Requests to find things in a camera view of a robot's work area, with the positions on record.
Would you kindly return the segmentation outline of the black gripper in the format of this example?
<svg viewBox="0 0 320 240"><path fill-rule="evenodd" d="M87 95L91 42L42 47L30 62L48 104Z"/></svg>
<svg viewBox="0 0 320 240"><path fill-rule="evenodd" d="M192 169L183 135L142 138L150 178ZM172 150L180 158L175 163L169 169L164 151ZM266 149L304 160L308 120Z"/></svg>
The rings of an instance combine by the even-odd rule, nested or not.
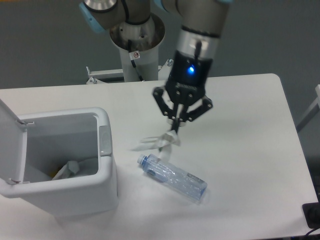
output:
<svg viewBox="0 0 320 240"><path fill-rule="evenodd" d="M152 95L164 116L172 120L171 130L178 133L179 127L187 121L192 122L210 109L213 102L205 93L205 84L213 60L209 58L195 58L176 51L173 67L164 87L155 87ZM165 90L173 103L173 109L165 103L163 94ZM201 99L201 105L187 112L188 108ZM178 106L182 110L177 116Z"/></svg>

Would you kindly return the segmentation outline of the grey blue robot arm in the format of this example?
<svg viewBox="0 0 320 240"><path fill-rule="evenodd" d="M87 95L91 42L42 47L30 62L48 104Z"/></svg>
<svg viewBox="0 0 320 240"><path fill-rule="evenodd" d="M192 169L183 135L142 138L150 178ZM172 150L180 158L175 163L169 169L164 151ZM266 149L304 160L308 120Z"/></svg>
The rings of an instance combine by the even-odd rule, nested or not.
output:
<svg viewBox="0 0 320 240"><path fill-rule="evenodd" d="M177 132L213 107L205 84L226 21L229 0L158 0L157 6L181 17L172 67L164 86L152 94ZM80 11L90 28L109 32L119 49L126 82L158 79L158 49L165 36L163 21L148 0L84 0Z"/></svg>

